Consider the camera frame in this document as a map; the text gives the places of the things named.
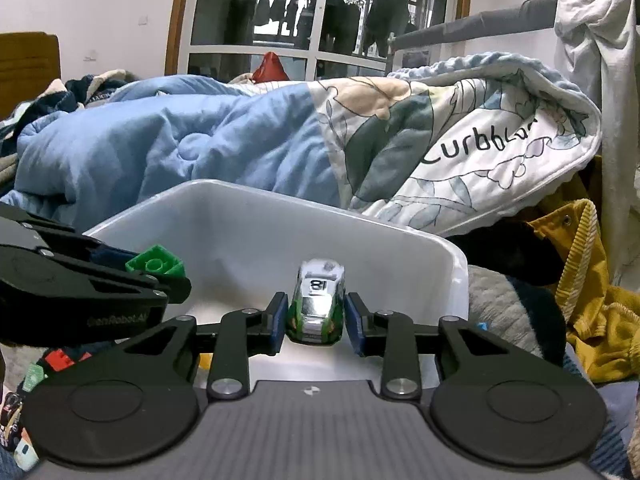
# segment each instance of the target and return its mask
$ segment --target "metal screw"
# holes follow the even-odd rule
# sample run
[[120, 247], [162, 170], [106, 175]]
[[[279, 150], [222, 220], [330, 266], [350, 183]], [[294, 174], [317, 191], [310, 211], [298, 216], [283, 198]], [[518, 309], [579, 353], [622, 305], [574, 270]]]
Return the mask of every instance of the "metal screw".
[[242, 383], [236, 379], [226, 377], [211, 383], [211, 389], [220, 396], [231, 396], [242, 390]]
[[386, 389], [396, 395], [410, 395], [418, 389], [418, 385], [411, 379], [400, 377], [398, 379], [391, 379], [386, 384]]

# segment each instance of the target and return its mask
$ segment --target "toy car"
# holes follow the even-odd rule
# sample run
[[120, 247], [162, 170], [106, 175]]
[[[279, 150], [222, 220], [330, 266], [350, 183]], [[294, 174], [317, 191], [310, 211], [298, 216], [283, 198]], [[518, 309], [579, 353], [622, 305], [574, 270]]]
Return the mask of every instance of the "toy car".
[[303, 262], [287, 311], [287, 335], [298, 343], [335, 343], [342, 335], [343, 304], [344, 267], [333, 260]]

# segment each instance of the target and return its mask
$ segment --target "blue gripper pad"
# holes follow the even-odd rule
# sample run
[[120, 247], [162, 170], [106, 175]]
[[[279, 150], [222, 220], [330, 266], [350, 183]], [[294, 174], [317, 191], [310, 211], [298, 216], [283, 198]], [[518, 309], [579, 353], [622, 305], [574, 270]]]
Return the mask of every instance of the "blue gripper pad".
[[287, 309], [289, 298], [286, 294], [280, 300], [276, 311], [273, 313], [273, 329], [271, 330], [271, 350], [274, 354], [280, 351], [284, 339], [285, 325], [287, 322]]
[[365, 339], [362, 331], [362, 320], [349, 295], [344, 297], [344, 325], [347, 327], [353, 351], [358, 355], [363, 355]]

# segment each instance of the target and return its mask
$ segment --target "clothes pile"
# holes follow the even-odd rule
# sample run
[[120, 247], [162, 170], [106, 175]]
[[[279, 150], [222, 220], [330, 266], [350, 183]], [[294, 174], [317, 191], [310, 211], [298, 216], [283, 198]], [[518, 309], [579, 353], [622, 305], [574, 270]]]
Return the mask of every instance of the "clothes pile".
[[18, 104], [8, 118], [0, 121], [0, 196], [14, 188], [17, 138], [27, 124], [55, 111], [73, 112], [103, 104], [118, 88], [136, 79], [126, 70], [87, 75], [65, 84], [55, 79], [36, 99]]

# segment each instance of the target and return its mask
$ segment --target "toy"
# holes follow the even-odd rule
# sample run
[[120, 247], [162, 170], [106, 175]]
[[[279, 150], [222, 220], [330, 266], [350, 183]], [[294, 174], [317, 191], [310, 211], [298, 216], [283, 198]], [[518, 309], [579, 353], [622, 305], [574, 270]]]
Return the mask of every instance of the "toy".
[[135, 258], [130, 259], [125, 263], [125, 268], [129, 272], [139, 270], [141, 272], [184, 276], [184, 264], [162, 245], [154, 245]]
[[344, 267], [333, 260], [303, 262], [287, 313], [287, 335], [299, 343], [335, 343], [342, 335], [343, 304]]

